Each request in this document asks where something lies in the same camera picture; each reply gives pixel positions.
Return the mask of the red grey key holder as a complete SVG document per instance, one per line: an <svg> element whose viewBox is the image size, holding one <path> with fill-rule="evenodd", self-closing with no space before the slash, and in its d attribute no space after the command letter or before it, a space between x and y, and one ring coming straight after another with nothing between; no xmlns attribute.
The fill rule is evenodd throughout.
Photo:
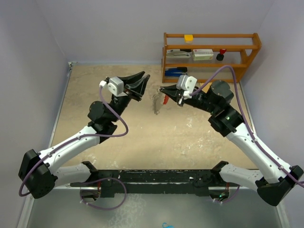
<svg viewBox="0 0 304 228"><path fill-rule="evenodd" d="M157 89L156 93L152 96L152 110L155 115L160 113L160 109L168 102L169 97L162 92L162 88Z"/></svg>

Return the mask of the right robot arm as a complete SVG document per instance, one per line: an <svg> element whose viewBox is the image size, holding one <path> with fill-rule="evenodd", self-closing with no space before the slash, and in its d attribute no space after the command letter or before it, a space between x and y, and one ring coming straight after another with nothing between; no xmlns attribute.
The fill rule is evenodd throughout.
<svg viewBox="0 0 304 228"><path fill-rule="evenodd" d="M175 101L211 114L211 127L234 143L257 167L248 170L221 161L212 170L212 182L222 186L225 182L244 186L258 193L271 206L277 206L299 181L304 171L291 166L272 152L247 126L244 117L230 105L234 94L228 83L214 81L207 92L199 91L187 97L187 90L180 86L162 86L159 91Z"/></svg>

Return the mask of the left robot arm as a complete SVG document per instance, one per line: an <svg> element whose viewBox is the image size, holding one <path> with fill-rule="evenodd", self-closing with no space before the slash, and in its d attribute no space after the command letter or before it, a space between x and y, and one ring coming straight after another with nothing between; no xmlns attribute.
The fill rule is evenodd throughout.
<svg viewBox="0 0 304 228"><path fill-rule="evenodd" d="M89 164L62 169L67 161L83 151L97 146L109 138L123 137L129 128L121 117L131 100L141 101L150 75L141 71L127 77L111 77L99 84L99 94L111 93L110 102L103 96L89 107L89 123L75 135L48 149L36 152L31 149L25 152L18 176L22 183L19 196L32 195L39 199L59 185L82 182L86 186L97 183L98 175Z"/></svg>

